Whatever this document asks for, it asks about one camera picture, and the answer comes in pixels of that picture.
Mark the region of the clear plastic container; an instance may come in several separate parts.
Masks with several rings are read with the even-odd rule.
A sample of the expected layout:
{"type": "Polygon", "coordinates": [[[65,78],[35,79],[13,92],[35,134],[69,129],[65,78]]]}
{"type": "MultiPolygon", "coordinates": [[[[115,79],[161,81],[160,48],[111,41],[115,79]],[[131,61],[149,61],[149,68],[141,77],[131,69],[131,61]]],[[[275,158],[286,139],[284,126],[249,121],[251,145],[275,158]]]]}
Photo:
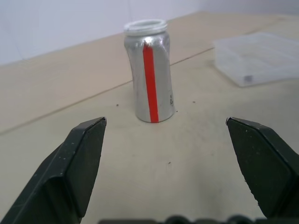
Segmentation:
{"type": "Polygon", "coordinates": [[[264,32],[219,39],[214,64],[240,87],[299,78],[299,41],[264,32]]]}

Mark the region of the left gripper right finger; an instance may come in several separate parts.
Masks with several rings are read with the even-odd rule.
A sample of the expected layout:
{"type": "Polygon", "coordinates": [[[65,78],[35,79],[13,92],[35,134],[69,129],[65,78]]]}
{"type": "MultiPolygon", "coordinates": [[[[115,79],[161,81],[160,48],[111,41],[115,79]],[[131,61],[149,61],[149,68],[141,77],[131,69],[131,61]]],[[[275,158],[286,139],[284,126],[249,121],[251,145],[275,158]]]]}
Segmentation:
{"type": "Polygon", "coordinates": [[[230,117],[226,121],[241,173],[265,219],[299,224],[299,154],[273,129],[230,117]]]}

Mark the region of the silver red soda can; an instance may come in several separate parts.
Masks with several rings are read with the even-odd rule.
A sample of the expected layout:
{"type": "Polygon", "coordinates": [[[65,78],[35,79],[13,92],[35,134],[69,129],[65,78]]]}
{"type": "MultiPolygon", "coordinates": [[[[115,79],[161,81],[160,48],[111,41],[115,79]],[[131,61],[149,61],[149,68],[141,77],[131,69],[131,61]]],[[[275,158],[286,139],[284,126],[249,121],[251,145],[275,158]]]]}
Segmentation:
{"type": "Polygon", "coordinates": [[[137,118],[149,123],[169,119],[175,106],[167,22],[162,19],[130,22],[124,26],[124,34],[137,118]]]}

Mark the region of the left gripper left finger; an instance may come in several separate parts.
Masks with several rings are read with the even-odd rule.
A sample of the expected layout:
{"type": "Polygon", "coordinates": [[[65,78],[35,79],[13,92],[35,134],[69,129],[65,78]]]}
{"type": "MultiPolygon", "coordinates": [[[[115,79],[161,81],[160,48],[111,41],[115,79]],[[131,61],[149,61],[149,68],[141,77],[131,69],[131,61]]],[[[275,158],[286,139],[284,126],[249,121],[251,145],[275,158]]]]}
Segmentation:
{"type": "Polygon", "coordinates": [[[0,224],[80,224],[98,174],[107,120],[80,123],[40,164],[0,224]]]}

